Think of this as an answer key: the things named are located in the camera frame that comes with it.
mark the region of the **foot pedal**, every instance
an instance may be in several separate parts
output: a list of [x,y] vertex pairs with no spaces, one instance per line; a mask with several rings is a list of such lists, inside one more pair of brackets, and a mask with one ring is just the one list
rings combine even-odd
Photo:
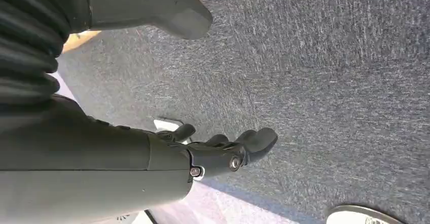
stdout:
[[[157,128],[156,132],[160,131],[176,131],[180,126],[182,126],[184,123],[179,120],[173,120],[173,119],[155,119],[154,120],[155,127]],[[187,138],[184,141],[180,142],[182,144],[189,144],[191,143],[191,138]]]

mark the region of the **robotic hand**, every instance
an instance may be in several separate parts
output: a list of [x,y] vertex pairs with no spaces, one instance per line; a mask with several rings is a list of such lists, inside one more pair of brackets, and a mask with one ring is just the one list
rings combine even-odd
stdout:
[[271,129],[182,145],[192,126],[111,126],[55,95],[47,75],[70,33],[150,24],[197,39],[211,22],[199,0],[0,0],[0,222],[82,223],[148,209],[183,198],[195,178],[266,155]]

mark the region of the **gray carpet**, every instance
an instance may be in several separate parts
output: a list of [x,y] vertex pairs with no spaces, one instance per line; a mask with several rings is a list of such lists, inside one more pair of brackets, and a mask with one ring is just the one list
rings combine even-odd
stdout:
[[269,126],[274,152],[212,185],[302,223],[340,203],[430,222],[430,0],[203,2],[198,41],[138,27],[61,56],[84,110],[200,140]]

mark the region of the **joint screw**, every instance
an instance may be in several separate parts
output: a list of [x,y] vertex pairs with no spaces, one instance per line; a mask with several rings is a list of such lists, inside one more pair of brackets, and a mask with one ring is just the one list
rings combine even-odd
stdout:
[[198,176],[200,176],[200,174],[201,174],[201,169],[200,169],[200,167],[192,167],[192,168],[190,169],[190,174],[191,174],[191,176],[193,176],[193,177],[198,177]]
[[240,159],[237,156],[233,156],[230,160],[230,169],[232,171],[237,171],[240,167]]

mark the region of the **prosthetic hand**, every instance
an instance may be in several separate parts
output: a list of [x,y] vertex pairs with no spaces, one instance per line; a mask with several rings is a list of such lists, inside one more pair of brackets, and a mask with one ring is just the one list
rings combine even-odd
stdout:
[[277,140],[268,128],[182,145],[190,125],[111,126],[55,95],[46,74],[72,32],[150,24],[197,39],[211,21],[199,0],[0,0],[0,222],[82,223],[147,209],[267,154]]

